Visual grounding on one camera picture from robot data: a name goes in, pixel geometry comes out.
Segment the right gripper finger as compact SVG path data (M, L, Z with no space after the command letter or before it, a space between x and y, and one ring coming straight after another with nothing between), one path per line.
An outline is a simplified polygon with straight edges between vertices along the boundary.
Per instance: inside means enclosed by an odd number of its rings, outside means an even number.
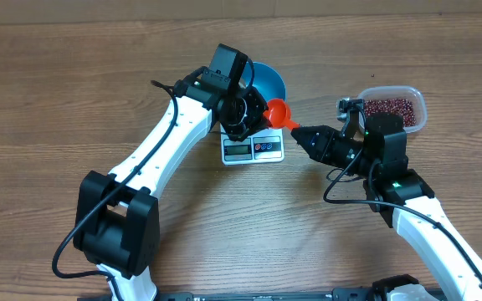
M318 140L315 135L300 135L295 136L294 139L313 161L320 160L320 156L318 155L318 151L315 147L315 143Z
M332 133L333 129L328 125L301 126L291 131L294 138L313 138L320 135Z

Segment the red measuring scoop blue handle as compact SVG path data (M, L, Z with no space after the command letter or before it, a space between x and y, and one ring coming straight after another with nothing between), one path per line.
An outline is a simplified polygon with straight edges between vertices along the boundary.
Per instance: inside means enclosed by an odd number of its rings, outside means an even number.
M291 119L290 107L283 99L271 99L267 103L268 109L264 112L265 119L272 129L289 130L300 128L300 125Z

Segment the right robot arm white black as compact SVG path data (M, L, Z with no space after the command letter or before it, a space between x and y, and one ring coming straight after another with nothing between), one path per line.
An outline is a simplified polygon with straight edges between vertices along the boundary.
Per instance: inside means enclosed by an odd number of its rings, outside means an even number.
M371 115L362 141L328 125L299 126L291 135L313 161L362 178L366 196L360 203L413 248L447 299L482 300L482 259L452 225L434 190L409 168L401 116Z

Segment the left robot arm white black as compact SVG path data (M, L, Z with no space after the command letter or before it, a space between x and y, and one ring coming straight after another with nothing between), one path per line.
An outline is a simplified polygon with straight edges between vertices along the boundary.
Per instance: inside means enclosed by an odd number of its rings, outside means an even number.
M267 126L267 103L254 87L254 63L219 44L209 66L162 87L169 105L137 149L108 174L90 171L79 187L75 226L66 243L84 253L103 276L112 300L154 300L149 266L159 245L158 200L187 153L219 124L241 142Z

